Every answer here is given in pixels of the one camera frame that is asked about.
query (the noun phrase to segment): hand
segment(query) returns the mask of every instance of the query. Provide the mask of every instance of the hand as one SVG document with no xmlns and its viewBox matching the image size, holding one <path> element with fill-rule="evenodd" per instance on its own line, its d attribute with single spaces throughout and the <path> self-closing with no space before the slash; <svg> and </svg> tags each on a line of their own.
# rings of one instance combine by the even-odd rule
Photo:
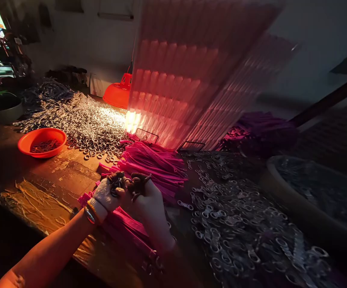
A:
<svg viewBox="0 0 347 288">
<path fill-rule="evenodd" d="M 99 223 L 102 223 L 109 212 L 113 212 L 120 206 L 121 198 L 124 198 L 125 191 L 121 187 L 112 189 L 113 185 L 118 185 L 118 180 L 121 181 L 121 186 L 124 186 L 124 172 L 116 172 L 104 178 L 97 186 L 93 198 L 88 201 L 89 206 L 93 209 Z"/>
<path fill-rule="evenodd" d="M 161 191 L 146 175 L 132 173 L 132 178 L 133 184 L 128 186 L 128 190 L 140 194 L 134 199 L 133 206 L 136 208 L 152 243 L 159 252 L 164 253 L 172 250 L 175 240 L 170 234 L 165 218 Z"/>
<path fill-rule="evenodd" d="M 111 184 L 110 180 L 106 177 L 101 180 L 101 183 L 97 186 L 93 197 L 105 207 L 108 212 L 114 211 L 120 205 L 120 198 L 124 190 L 117 190 L 117 194 L 120 197 L 116 198 L 110 193 Z"/>
</svg>

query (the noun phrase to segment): red lamp shade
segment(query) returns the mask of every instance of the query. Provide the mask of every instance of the red lamp shade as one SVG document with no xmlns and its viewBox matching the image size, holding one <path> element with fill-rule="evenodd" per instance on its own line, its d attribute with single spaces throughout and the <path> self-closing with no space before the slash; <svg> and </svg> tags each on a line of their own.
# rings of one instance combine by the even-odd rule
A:
<svg viewBox="0 0 347 288">
<path fill-rule="evenodd" d="M 122 109 L 128 108 L 132 74 L 125 73 L 120 83 L 113 83 L 105 90 L 103 99 L 108 104 Z"/>
</svg>

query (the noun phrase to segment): table surface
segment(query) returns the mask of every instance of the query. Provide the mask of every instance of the table surface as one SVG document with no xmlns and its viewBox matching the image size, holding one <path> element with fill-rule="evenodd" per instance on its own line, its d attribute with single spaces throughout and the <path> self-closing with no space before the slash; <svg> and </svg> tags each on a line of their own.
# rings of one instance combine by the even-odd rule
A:
<svg viewBox="0 0 347 288">
<path fill-rule="evenodd" d="M 69 221 L 72 209 L 80 207 L 77 198 L 100 180 L 99 162 L 108 164 L 97 158 L 85 161 L 82 152 L 67 146 L 55 157 L 33 158 L 18 150 L 22 136 L 17 127 L 0 125 L 0 204 L 45 236 Z M 200 186 L 195 175 L 189 173 L 190 181 L 177 193 L 180 199 L 189 201 L 191 187 Z M 191 213 L 178 207 L 166 210 L 171 232 L 187 260 L 204 285 L 214 287 L 212 270 L 190 229 Z M 100 228 L 84 240 L 73 258 L 111 287 L 148 287 L 153 282 L 141 267 L 127 262 L 117 243 Z"/>
</svg>

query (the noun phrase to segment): red bowl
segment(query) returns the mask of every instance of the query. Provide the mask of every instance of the red bowl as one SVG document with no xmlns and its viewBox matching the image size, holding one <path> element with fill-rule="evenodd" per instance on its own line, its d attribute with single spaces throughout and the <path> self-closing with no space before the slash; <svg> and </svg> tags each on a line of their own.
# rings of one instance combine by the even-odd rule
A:
<svg viewBox="0 0 347 288">
<path fill-rule="evenodd" d="M 35 145 L 39 145 L 41 142 L 46 142 L 48 140 L 57 139 L 61 145 L 55 149 L 42 153 L 33 153 L 31 148 Z M 66 142 L 66 134 L 56 128 L 41 128 L 33 130 L 24 136 L 18 141 L 18 149 L 21 153 L 30 155 L 35 158 L 50 158 L 59 154 L 62 150 L 63 145 Z"/>
</svg>

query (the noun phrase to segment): white wall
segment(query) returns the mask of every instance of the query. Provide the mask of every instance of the white wall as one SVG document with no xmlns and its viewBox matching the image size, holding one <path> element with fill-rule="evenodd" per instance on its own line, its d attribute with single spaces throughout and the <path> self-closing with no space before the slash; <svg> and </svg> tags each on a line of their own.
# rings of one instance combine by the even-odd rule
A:
<svg viewBox="0 0 347 288">
<path fill-rule="evenodd" d="M 347 57 L 347 0 L 287 0 L 269 32 L 301 47 L 252 110 L 290 119 L 347 82 L 329 73 Z"/>
<path fill-rule="evenodd" d="M 131 62 L 137 11 L 134 11 L 135 19 L 126 22 L 99 18 L 99 0 L 82 0 L 84 13 L 57 11 L 55 0 L 15 0 L 20 18 L 23 2 L 36 19 L 41 38 L 40 43 L 24 47 L 37 74 L 43 75 L 60 64 L 82 67 L 88 70 L 88 76 L 94 73 L 101 79 L 103 92 L 109 84 L 121 80 Z M 53 31 L 40 28 L 40 2 L 48 6 Z"/>
</svg>

